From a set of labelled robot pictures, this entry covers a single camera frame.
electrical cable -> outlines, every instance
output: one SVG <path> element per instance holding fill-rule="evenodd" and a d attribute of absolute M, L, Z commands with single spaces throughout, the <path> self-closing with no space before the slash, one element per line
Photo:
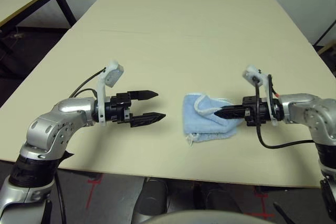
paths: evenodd
<path fill-rule="evenodd" d="M 74 97 L 74 95 L 89 81 L 91 81 L 94 77 L 96 77 L 97 75 L 99 75 L 101 72 L 103 72 L 105 70 L 105 68 L 103 68 L 102 70 L 99 70 L 97 73 L 95 73 L 94 75 L 92 75 L 91 77 L 89 77 L 87 80 L 85 80 L 81 85 L 78 86 L 78 88 L 76 88 L 74 90 L 74 92 L 69 96 L 69 98 Z"/>
<path fill-rule="evenodd" d="M 56 188 L 57 188 L 57 194 L 58 194 L 58 200 L 59 200 L 59 207 L 61 211 L 61 217 L 62 217 L 62 224 L 67 224 L 67 216 L 65 213 L 65 204 L 63 199 L 63 193 L 61 189 L 61 184 L 59 182 L 58 173 L 55 173 L 55 182 L 56 182 Z"/>
<path fill-rule="evenodd" d="M 262 144 L 263 147 L 266 147 L 268 149 L 279 149 L 279 148 L 284 148 L 292 145 L 297 145 L 297 144 L 304 144 L 304 143 L 314 143 L 313 140 L 300 140 L 300 141 L 294 141 L 286 144 L 279 144 L 279 145 L 267 145 L 265 144 L 263 138 L 261 137 L 261 129 L 260 129 L 260 95 L 259 95 L 259 86 L 258 86 L 259 80 L 254 80 L 255 83 L 255 88 L 256 88 L 256 115 L 255 115 L 255 120 L 256 120 L 256 129 L 257 129 L 257 135 L 259 142 Z"/>
<path fill-rule="evenodd" d="M 271 107 L 271 113 L 272 113 L 272 116 L 274 118 L 276 118 L 277 115 L 276 115 L 275 109 L 274 109 L 273 94 L 272 94 L 272 91 L 273 91 L 272 76 L 269 74 L 267 76 L 267 78 L 268 78 L 268 96 L 269 96 L 269 103 L 270 103 L 270 107 Z"/>
<path fill-rule="evenodd" d="M 82 90 L 78 91 L 73 97 L 77 97 L 80 93 L 83 93 L 85 91 L 92 91 L 94 97 L 97 98 L 97 92 L 96 92 L 96 90 L 91 89 L 91 88 L 89 88 L 89 89 L 82 89 Z"/>

black table leg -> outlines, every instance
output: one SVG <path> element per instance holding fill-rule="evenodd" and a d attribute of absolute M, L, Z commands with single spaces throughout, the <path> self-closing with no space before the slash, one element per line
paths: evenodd
<path fill-rule="evenodd" d="M 5 43 L 0 40 L 0 48 L 5 51 L 6 54 L 11 55 L 13 50 L 11 50 Z"/>
<path fill-rule="evenodd" d="M 73 26 L 76 23 L 76 19 L 67 3 L 66 0 L 56 0 L 59 7 L 61 8 L 64 16 L 66 17 L 67 21 L 69 22 L 70 26 Z"/>

table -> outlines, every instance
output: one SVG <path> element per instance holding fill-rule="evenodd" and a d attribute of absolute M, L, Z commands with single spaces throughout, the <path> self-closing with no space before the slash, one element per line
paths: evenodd
<path fill-rule="evenodd" d="M 104 173 L 271 186 L 318 187 L 322 177 L 313 144 L 268 150 L 255 128 L 189 146 L 182 101 L 204 92 L 241 103 L 254 95 L 242 77 L 253 63 L 272 73 L 280 94 L 307 92 L 336 98 L 336 81 L 275 0 L 97 0 L 0 109 L 0 158 L 14 161 L 26 129 L 40 114 L 110 59 L 125 72 L 108 95 L 153 90 L 134 102 L 134 114 L 156 111 L 155 124 L 87 127 L 71 139 L 75 155 L 60 167 Z M 92 80 L 87 87 L 95 87 Z M 309 139 L 302 125 L 262 126 L 264 140 Z"/>
<path fill-rule="evenodd" d="M 50 0 L 0 0 L 0 38 L 6 36 L 10 31 L 15 29 L 17 24 L 49 1 Z M 56 1 L 70 26 L 73 26 L 76 23 L 76 19 L 66 0 Z M 2 41 L 0 41 L 0 48 L 7 54 L 13 53 Z M 10 69 L 4 64 L 0 64 L 0 67 L 13 76 Z"/>

white plastic part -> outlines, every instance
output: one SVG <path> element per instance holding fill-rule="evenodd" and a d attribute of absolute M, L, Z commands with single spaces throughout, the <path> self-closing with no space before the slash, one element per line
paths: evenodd
<path fill-rule="evenodd" d="M 112 88 L 124 73 L 124 68 L 117 61 L 112 61 L 105 70 L 98 75 L 97 83 L 97 102 L 98 102 L 98 120 L 101 126 L 106 126 L 105 120 L 105 102 L 109 98 L 106 97 L 105 86 Z"/>
<path fill-rule="evenodd" d="M 267 106 L 268 106 L 268 112 L 269 112 L 269 116 L 271 118 L 271 122 L 272 122 L 272 125 L 273 126 L 277 126 L 278 125 L 278 120 L 273 117 L 272 115 L 272 110 L 271 110 L 271 104 L 270 104 L 270 99 L 271 97 L 269 96 L 269 92 L 268 92 L 268 86 L 269 86 L 269 83 L 268 83 L 268 78 L 267 78 L 267 74 L 264 74 L 261 72 L 261 70 L 257 69 L 255 66 L 253 65 L 248 65 L 246 70 L 244 71 L 243 73 L 243 77 L 249 82 L 251 83 L 253 86 L 255 85 L 254 84 L 254 81 L 253 81 L 253 77 L 256 77 L 258 78 L 258 80 L 260 81 L 258 83 L 259 87 L 261 85 L 264 85 L 264 88 L 265 88 L 265 93 L 266 93 L 266 100 L 267 100 Z"/>

red tape mark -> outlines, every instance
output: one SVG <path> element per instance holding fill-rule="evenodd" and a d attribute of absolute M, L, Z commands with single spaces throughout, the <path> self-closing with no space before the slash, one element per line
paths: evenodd
<path fill-rule="evenodd" d="M 86 202 L 86 206 L 85 206 L 86 209 L 89 209 L 89 207 L 90 207 L 93 191 L 95 190 L 94 188 L 96 187 L 96 185 L 99 185 L 101 183 L 102 179 L 103 179 L 103 174 L 97 180 L 96 179 L 88 179 L 88 183 L 92 184 L 92 187 L 91 187 L 91 190 L 90 190 L 89 198 Z"/>
<path fill-rule="evenodd" d="M 251 215 L 251 216 L 258 216 L 258 217 L 263 217 L 265 220 L 267 220 L 268 217 L 274 217 L 274 214 L 268 214 L 266 213 L 266 207 L 265 207 L 265 200 L 264 198 L 268 198 L 268 194 L 259 194 L 254 190 L 254 196 L 257 198 L 260 198 L 261 200 L 261 208 L 263 210 L 262 213 L 257 213 L 257 212 L 247 212 L 245 213 L 246 215 Z"/>

